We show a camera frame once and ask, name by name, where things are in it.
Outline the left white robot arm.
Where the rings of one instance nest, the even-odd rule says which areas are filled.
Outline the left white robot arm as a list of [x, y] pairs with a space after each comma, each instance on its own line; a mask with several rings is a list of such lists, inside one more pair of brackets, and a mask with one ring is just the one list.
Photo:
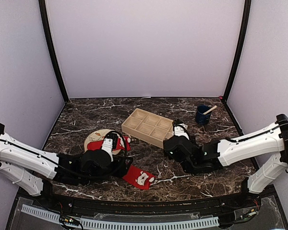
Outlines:
[[48, 209], [58, 205], [58, 198], [51, 193], [51, 183], [31, 172], [63, 184], [88, 185], [110, 176], [122, 178], [132, 161], [126, 154], [113, 155], [115, 144], [123, 139], [116, 131], [109, 131], [98, 149], [72, 156], [33, 148], [12, 138], [4, 129], [0, 123], [0, 173], [29, 195], [39, 196]]

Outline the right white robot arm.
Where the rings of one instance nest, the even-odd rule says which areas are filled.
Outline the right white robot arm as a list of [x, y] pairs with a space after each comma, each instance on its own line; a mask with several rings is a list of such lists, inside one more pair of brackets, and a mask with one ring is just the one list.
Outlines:
[[163, 141], [164, 155], [178, 162], [189, 174], [210, 173], [238, 161], [270, 154], [259, 170], [242, 183], [235, 203], [245, 208], [282, 172], [288, 173], [288, 117], [279, 114], [276, 121], [261, 130], [237, 138], [225, 138], [198, 145], [180, 120], [173, 122], [173, 135]]

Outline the red santa sock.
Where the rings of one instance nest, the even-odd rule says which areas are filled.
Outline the red santa sock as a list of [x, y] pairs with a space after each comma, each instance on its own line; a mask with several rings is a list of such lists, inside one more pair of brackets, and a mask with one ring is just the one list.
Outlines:
[[[126, 150], [130, 151], [131, 147], [130, 147], [130, 141], [131, 139], [127, 136], [124, 136], [125, 142], [126, 142]], [[91, 140], [88, 142], [88, 144], [85, 144], [86, 150], [97, 150], [100, 149], [101, 146], [103, 144], [103, 139], [101, 140]], [[125, 146], [123, 144], [123, 141], [121, 138], [118, 138], [118, 142], [117, 145], [115, 147], [115, 149], [112, 151], [113, 155], [118, 155], [121, 151], [123, 151], [125, 149]]]
[[136, 188], [148, 190], [150, 185], [154, 182], [155, 176], [131, 165], [127, 174], [123, 176], [123, 180]]

